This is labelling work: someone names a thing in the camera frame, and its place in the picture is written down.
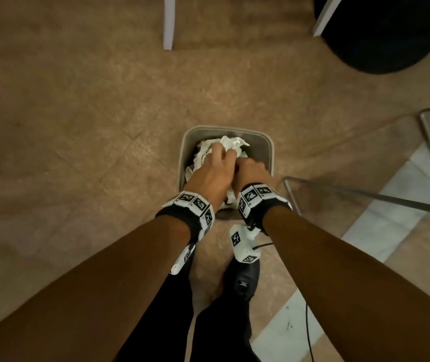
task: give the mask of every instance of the chair leg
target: chair leg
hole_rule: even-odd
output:
[[[173,47],[175,33],[175,0],[165,0],[165,26],[163,28],[163,49],[170,51]]]
[[[332,18],[332,15],[337,9],[337,6],[339,6],[340,2],[342,0],[327,0],[324,8],[322,9],[322,12],[320,13],[319,17],[317,18],[317,21],[315,22],[314,29],[312,30],[314,33],[314,36],[320,36],[322,32],[324,31],[325,26],[329,22],[329,20]]]

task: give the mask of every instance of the black pants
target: black pants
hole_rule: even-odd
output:
[[[183,362],[192,319],[188,277],[169,275],[115,361]],[[190,362],[260,362],[250,346],[251,336],[249,303],[224,294],[197,317]]]

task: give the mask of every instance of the trash bin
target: trash bin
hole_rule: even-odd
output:
[[[185,169],[193,164],[195,154],[198,152],[197,145],[200,141],[207,139],[221,139],[223,136],[241,137],[250,146],[244,146],[243,150],[248,157],[265,164],[265,168],[271,175],[274,173],[274,145],[272,139],[264,133],[251,131],[243,128],[220,127],[199,125],[186,131],[180,148],[180,159],[178,162],[178,190],[182,191],[186,183]],[[221,209],[216,214],[217,219],[242,219],[237,209]]]

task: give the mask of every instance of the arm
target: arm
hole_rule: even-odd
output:
[[[185,190],[216,212],[235,159],[214,144]],[[183,221],[159,216],[81,263],[0,322],[0,361],[113,360],[189,239]]]
[[[263,164],[238,161],[236,193],[275,187]],[[263,225],[317,321],[346,361],[430,360],[430,297],[383,263],[283,206]]]

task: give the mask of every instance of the black circular base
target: black circular base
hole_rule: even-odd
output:
[[[314,0],[316,18],[326,1]],[[400,71],[430,52],[430,0],[342,0],[322,37],[357,70]]]

